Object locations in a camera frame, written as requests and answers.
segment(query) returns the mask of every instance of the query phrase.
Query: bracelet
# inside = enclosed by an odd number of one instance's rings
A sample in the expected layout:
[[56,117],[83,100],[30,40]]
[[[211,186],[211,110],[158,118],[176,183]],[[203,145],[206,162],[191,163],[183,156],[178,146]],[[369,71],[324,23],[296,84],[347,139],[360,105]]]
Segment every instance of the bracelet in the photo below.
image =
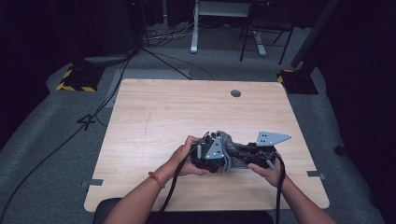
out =
[[155,181],[157,181],[157,183],[160,185],[160,187],[162,188],[162,189],[164,189],[165,188],[165,185],[163,185],[163,183],[161,183],[161,181],[158,179],[158,176],[156,176],[155,174],[154,174],[154,172],[148,172],[148,176],[149,177],[151,177],[151,178],[153,178],[153,179],[155,179]]

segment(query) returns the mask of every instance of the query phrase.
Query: white desk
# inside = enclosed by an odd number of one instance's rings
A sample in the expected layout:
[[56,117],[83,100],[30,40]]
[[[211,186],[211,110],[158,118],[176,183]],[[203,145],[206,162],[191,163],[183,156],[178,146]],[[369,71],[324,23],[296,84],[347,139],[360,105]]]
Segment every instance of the white desk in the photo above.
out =
[[[240,97],[231,91],[239,90]],[[115,103],[90,186],[85,209],[123,197],[166,162],[187,135],[217,130],[236,143],[257,140],[259,131],[291,134],[276,145],[288,176],[319,207],[329,200],[317,176],[303,134],[279,83],[124,79]],[[157,198],[158,211],[171,181]],[[249,169],[227,175],[187,175],[177,180],[166,211],[269,210],[276,208],[276,188]],[[281,208],[288,208],[282,199]]]
[[[191,40],[191,53],[198,52],[199,16],[226,16],[226,17],[247,17],[250,3],[231,2],[207,2],[195,0],[194,9],[194,29]],[[253,32],[257,48],[261,56],[267,55],[260,33]]]

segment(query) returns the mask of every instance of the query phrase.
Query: person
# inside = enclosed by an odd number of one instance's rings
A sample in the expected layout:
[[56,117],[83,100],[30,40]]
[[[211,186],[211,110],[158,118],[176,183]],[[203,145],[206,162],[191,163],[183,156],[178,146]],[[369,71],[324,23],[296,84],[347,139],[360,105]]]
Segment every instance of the person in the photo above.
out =
[[[114,206],[106,217],[105,223],[146,223],[151,208],[162,190],[163,185],[173,177],[178,164],[189,153],[191,145],[198,141],[199,138],[193,136],[187,137],[185,144],[180,146],[173,153],[171,158],[153,173],[152,177],[158,177],[158,179],[155,180],[148,177],[131,190]],[[280,176],[279,167],[280,163],[278,159],[276,159],[276,168],[274,170],[263,169],[252,163],[248,165],[248,168],[264,177],[274,187],[277,187]],[[179,176],[207,174],[210,174],[207,170],[199,169],[193,165],[190,160],[187,160]],[[334,219],[306,197],[287,175],[283,182],[281,193],[298,223],[336,223]]]

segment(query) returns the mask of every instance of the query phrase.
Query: gray carpet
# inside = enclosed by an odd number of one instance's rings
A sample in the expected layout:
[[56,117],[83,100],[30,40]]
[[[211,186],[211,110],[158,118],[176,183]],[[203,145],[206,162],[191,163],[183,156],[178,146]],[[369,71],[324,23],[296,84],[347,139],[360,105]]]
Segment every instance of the gray carpet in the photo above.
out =
[[[242,48],[239,30],[227,27],[203,30],[197,54],[190,54],[190,36],[148,50],[194,63],[215,80],[276,81],[276,71],[290,68],[293,56],[308,34],[309,29],[296,29],[282,65],[277,64],[281,49],[272,47],[266,47],[268,55],[260,57],[255,46],[248,46],[244,61],[239,62]],[[171,58],[163,59],[180,70],[190,71],[191,79],[210,79],[208,73],[198,67]],[[77,120],[94,113],[111,90],[120,68],[114,65],[106,69],[98,92],[56,91],[68,66],[66,64],[48,79],[51,94],[0,152],[0,209],[22,179],[80,127]],[[137,69],[145,72],[172,70],[144,51],[132,58],[126,76]],[[175,78],[174,75],[164,72],[160,78]],[[330,199],[326,211],[339,223],[384,223],[371,203],[367,184],[351,160],[348,156],[339,157],[333,153],[342,140],[320,72],[315,70],[312,78],[319,95],[289,95],[289,99],[316,166],[328,177],[323,180]],[[98,114],[99,120],[107,124],[111,111],[111,107],[104,108]],[[95,121],[87,131],[79,132],[45,161],[21,186],[7,210],[4,223],[92,223],[93,213],[86,212],[83,207],[86,190],[79,185],[92,177],[106,133],[106,127],[97,119]],[[296,223],[291,211],[281,211],[281,223]]]

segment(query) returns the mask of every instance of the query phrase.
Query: black device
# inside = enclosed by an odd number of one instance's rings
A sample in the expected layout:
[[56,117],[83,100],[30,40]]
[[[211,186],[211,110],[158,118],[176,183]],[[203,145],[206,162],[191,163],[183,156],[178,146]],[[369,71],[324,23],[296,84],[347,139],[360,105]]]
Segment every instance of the black device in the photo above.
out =
[[191,161],[200,168],[211,173],[219,171],[224,166],[224,174],[230,169],[248,168],[254,163],[265,169],[275,169],[275,144],[290,139],[289,134],[259,132],[255,143],[242,145],[233,142],[230,135],[217,131],[207,133],[191,147]]

